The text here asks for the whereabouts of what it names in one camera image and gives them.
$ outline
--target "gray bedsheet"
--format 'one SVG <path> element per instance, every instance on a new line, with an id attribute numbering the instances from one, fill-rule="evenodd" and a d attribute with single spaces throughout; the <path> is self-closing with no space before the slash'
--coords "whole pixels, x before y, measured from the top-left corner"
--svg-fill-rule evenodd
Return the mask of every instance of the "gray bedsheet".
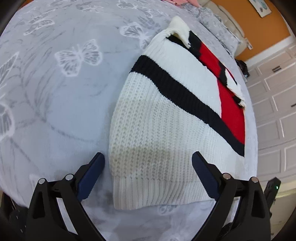
<path id="1" fill-rule="evenodd" d="M 257 133 L 247 88 L 235 61 L 193 16 L 160 0 L 34 0 L 0 37 L 1 189 L 28 207 L 39 178 L 62 179 L 100 151 L 106 168 L 82 204 L 106 240 L 191 240 L 213 200 L 115 210 L 108 167 L 110 122 L 124 81 L 176 15 L 242 86 L 246 150 L 239 178 L 256 175 Z"/>

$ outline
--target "silver bolt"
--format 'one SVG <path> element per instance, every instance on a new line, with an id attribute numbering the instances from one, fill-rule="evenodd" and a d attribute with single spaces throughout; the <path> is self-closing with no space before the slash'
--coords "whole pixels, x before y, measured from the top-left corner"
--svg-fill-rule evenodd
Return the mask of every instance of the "silver bolt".
<path id="1" fill-rule="evenodd" d="M 251 180 L 252 180 L 252 182 L 254 182 L 254 183 L 259 182 L 258 178 L 256 178 L 256 177 L 252 177 Z"/>
<path id="2" fill-rule="evenodd" d="M 231 175 L 229 173 L 223 173 L 223 178 L 228 180 L 231 178 Z"/>
<path id="3" fill-rule="evenodd" d="M 67 181 L 70 181 L 72 180 L 73 177 L 74 177 L 73 174 L 68 174 L 65 178 Z"/>
<path id="4" fill-rule="evenodd" d="M 38 183 L 39 183 L 39 184 L 43 184 L 43 183 L 45 183 L 45 178 L 41 178 L 41 179 L 39 179 Z"/>

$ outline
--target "pink cloth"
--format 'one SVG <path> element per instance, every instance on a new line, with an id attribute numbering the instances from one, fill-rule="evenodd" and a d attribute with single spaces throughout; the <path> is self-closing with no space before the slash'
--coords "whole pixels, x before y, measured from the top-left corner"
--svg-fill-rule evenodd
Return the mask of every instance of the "pink cloth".
<path id="1" fill-rule="evenodd" d="M 171 4 L 174 4 L 174 5 L 181 5 L 181 4 L 184 4 L 184 3 L 191 3 L 193 6 L 195 7 L 200 7 L 200 4 L 198 3 L 197 0 L 164 0 L 164 1 L 167 1 Z"/>

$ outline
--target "folded sweater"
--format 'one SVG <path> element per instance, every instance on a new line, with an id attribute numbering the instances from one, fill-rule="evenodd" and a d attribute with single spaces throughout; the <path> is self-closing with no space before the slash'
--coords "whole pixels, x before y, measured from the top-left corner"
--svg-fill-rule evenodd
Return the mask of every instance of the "folded sweater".
<path id="1" fill-rule="evenodd" d="M 238 177 L 244 158 L 239 84 L 179 17 L 156 35 L 128 75 L 110 128 L 117 209 L 210 199 L 191 158 L 199 151 Z"/>

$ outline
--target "black drawer handle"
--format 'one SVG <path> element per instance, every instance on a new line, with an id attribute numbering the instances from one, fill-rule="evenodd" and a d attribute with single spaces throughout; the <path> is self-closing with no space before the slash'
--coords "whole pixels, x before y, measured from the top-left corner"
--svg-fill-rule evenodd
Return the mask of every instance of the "black drawer handle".
<path id="1" fill-rule="evenodd" d="M 272 69 L 273 73 L 278 72 L 279 70 L 281 70 L 280 66 L 277 66 L 277 67 Z"/>

